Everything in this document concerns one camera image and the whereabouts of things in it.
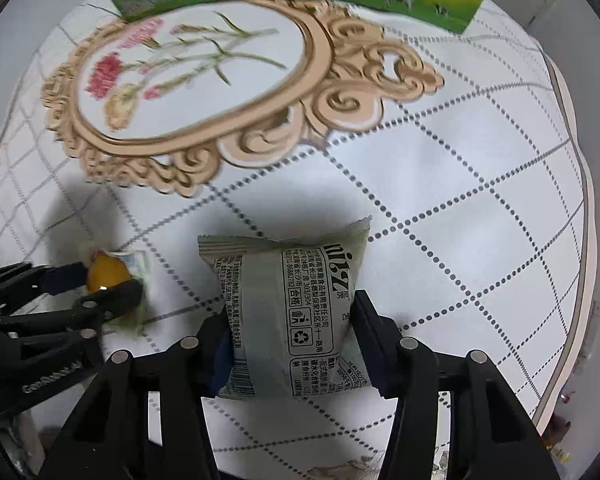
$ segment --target recycling symbol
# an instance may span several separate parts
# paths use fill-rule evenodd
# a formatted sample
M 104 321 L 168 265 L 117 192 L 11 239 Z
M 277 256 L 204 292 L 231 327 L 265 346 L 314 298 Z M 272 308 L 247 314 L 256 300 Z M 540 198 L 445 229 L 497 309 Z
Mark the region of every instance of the recycling symbol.
M 296 328 L 291 331 L 291 346 L 310 346 L 313 343 L 311 328 Z

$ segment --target yellow object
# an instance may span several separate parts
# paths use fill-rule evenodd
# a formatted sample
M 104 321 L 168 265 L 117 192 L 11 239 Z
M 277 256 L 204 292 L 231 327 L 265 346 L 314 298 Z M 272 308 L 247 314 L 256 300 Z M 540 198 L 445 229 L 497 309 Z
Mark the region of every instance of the yellow object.
M 97 251 L 91 257 L 91 267 L 87 272 L 87 290 L 89 293 L 119 285 L 131 279 L 131 273 L 125 263 L 103 251 Z

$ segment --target pink flower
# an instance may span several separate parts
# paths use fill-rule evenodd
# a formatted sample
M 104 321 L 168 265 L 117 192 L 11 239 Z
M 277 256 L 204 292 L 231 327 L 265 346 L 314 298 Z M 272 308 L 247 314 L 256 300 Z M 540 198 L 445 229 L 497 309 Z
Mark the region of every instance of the pink flower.
M 149 18 L 140 22 L 129 31 L 126 40 L 120 43 L 120 48 L 131 48 L 139 43 L 150 41 L 162 26 L 161 18 Z
M 96 99 L 105 97 L 116 84 L 122 71 L 119 56 L 117 52 L 109 52 L 93 67 L 86 91 Z
M 144 92 L 145 99 L 157 99 L 160 97 L 160 89 L 157 86 L 152 86 Z

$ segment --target white plastic snack wrapper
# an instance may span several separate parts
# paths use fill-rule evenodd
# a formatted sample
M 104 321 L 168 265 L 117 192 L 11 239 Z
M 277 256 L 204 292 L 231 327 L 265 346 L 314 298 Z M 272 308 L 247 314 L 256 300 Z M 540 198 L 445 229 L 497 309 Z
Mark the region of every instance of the white plastic snack wrapper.
M 284 241 L 198 237 L 234 343 L 221 397 L 307 397 L 370 384 L 349 323 L 370 220 Z

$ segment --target diamond pattern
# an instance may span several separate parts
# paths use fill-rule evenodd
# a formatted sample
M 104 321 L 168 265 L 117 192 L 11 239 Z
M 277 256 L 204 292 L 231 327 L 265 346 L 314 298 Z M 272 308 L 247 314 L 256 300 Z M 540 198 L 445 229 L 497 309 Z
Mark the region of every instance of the diamond pattern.
M 574 147 L 560 145 L 568 132 L 554 94 L 538 87 L 549 82 L 537 45 L 488 0 L 484 8 L 490 12 L 479 12 L 461 39 L 356 7 L 386 37 L 407 41 L 445 85 L 403 106 L 384 99 L 377 128 L 332 132 L 324 152 L 300 144 L 268 168 L 225 163 L 191 199 L 85 182 L 80 161 L 46 130 L 43 78 L 74 42 L 116 19 L 110 0 L 75 8 L 23 76 L 0 146 L 0 265 L 68 263 L 84 244 L 147 251 L 150 318 L 141 336 L 110 325 L 115 332 L 103 339 L 106 357 L 117 348 L 143 355 L 196 333 L 222 308 L 198 235 L 289 238 L 371 215 L 358 288 L 404 335 L 436 351 L 483 349 L 533 410 L 566 339 L 560 314 L 569 327 L 576 307 L 588 221 L 583 177 Z M 389 74 L 392 61 L 385 59 Z M 31 307 L 65 308 L 75 298 Z M 155 436 L 159 399 L 151 399 Z M 437 461 L 448 450 L 448 399 L 440 395 Z M 334 471 L 325 468 L 367 463 L 362 457 L 379 465 L 395 401 L 367 388 L 309 401 L 216 399 L 204 409 L 222 470 L 310 480 Z

